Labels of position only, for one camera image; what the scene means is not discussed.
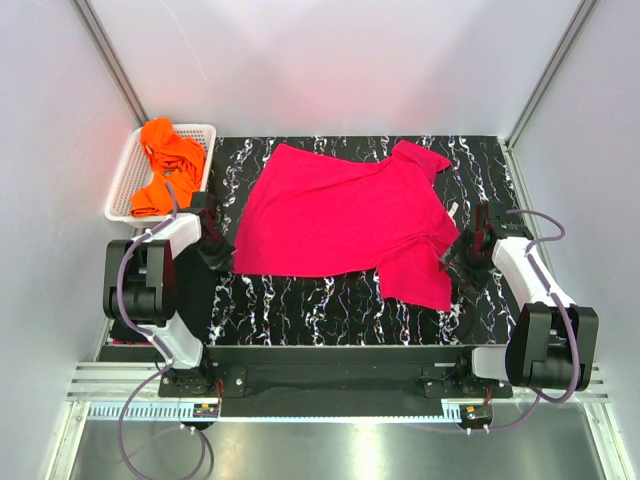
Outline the magenta pink t shirt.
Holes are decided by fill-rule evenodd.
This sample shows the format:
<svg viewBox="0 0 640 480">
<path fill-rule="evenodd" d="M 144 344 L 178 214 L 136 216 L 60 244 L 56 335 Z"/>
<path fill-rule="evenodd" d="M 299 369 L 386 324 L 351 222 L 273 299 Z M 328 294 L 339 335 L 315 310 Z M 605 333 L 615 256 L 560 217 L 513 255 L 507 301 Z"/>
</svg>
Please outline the magenta pink t shirt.
<svg viewBox="0 0 640 480">
<path fill-rule="evenodd" d="M 250 193 L 233 270 L 320 278 L 374 269 L 383 298 L 448 311 L 441 259 L 459 231 L 434 184 L 450 165 L 409 141 L 378 163 L 280 145 Z"/>
</svg>

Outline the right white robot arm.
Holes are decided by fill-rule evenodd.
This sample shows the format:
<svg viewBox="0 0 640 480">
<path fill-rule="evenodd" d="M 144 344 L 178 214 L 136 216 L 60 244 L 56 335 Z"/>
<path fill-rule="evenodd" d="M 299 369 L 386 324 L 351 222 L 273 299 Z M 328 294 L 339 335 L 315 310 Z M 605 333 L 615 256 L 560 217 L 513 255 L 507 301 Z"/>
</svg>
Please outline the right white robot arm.
<svg viewBox="0 0 640 480">
<path fill-rule="evenodd" d="M 475 288 L 501 274 L 520 309 L 509 342 L 465 353 L 454 384 L 472 397 L 490 381 L 505 382 L 549 403 L 564 403 L 589 386 L 599 317 L 553 278 L 538 250 L 546 240 L 533 236 L 523 220 L 526 213 L 497 202 L 478 204 L 472 224 L 443 257 Z"/>
</svg>

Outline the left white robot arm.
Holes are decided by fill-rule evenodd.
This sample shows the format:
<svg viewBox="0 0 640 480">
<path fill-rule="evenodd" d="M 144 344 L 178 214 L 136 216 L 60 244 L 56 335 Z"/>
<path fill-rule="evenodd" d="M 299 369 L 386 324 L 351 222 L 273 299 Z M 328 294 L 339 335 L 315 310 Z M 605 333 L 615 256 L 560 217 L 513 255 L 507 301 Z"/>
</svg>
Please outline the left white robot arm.
<svg viewBox="0 0 640 480">
<path fill-rule="evenodd" d="M 197 192 L 186 208 L 176 205 L 158 225 L 106 247 L 103 282 L 105 315 L 144 337 L 165 361 L 165 394 L 221 394 L 223 380 L 205 342 L 179 313 L 176 262 L 193 252 L 210 272 L 228 271 L 232 245 L 216 228 L 216 199 Z"/>
</svg>

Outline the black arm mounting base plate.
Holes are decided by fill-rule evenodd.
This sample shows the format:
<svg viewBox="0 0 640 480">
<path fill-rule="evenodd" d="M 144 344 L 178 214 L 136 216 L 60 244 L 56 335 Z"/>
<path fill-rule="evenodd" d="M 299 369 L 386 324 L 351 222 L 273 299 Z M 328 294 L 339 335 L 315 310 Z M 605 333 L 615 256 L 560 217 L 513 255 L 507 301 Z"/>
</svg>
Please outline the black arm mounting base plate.
<svg viewBox="0 0 640 480">
<path fill-rule="evenodd" d="M 471 372 L 470 346 L 217 346 L 205 352 L 229 397 L 277 389 L 403 391 L 427 398 L 512 396 L 505 380 Z"/>
</svg>

